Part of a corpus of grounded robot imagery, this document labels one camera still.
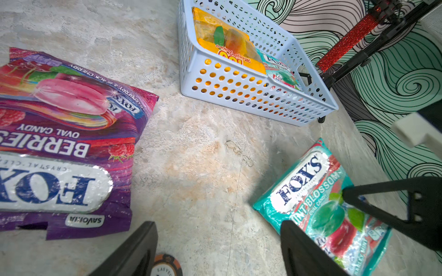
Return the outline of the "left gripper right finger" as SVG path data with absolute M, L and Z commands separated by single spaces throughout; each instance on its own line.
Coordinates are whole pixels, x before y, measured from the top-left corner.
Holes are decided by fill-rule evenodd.
M 288 276 L 346 276 L 344 269 L 322 251 L 293 221 L 282 222 L 281 249 Z

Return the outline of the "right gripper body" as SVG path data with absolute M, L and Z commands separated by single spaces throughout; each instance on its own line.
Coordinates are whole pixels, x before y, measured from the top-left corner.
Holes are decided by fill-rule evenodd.
M 434 102 L 396 121 L 392 131 L 410 148 L 425 145 L 442 158 L 442 101 Z

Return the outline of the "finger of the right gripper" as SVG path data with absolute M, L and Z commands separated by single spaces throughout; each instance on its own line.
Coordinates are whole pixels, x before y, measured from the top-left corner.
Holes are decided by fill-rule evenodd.
M 359 199 L 366 194 L 403 190 L 408 192 L 406 220 L 401 220 Z M 343 189 L 343 199 L 430 250 L 442 250 L 442 179 L 440 177 L 415 177 L 347 187 Z

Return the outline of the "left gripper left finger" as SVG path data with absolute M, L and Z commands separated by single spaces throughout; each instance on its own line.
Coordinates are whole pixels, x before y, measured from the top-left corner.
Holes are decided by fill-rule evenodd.
M 144 222 L 100 266 L 92 276 L 149 276 L 158 244 L 157 226 Z

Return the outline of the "green Fox's mint bag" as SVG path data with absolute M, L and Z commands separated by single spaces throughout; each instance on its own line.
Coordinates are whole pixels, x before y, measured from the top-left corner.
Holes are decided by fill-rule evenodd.
M 354 184 L 319 138 L 253 208 L 277 231 L 293 221 L 351 276 L 369 276 L 384 256 L 391 228 L 349 203 Z
M 284 85 L 292 87 L 297 91 L 301 91 L 298 80 L 287 65 L 278 59 L 263 53 L 259 49 L 257 49 L 257 54 L 261 58 L 268 77 L 271 77 Z

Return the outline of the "purple Fox's berries bag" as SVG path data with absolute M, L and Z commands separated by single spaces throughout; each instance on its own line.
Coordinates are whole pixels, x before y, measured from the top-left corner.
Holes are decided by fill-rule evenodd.
M 135 145 L 158 96 L 44 52 L 1 67 L 1 230 L 130 229 Z

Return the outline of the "yellow mango candy bag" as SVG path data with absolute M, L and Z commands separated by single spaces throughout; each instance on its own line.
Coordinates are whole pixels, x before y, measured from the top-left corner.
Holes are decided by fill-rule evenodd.
M 248 34 L 199 8 L 192 8 L 192 13 L 196 38 L 203 48 L 265 74 L 261 56 L 250 41 Z

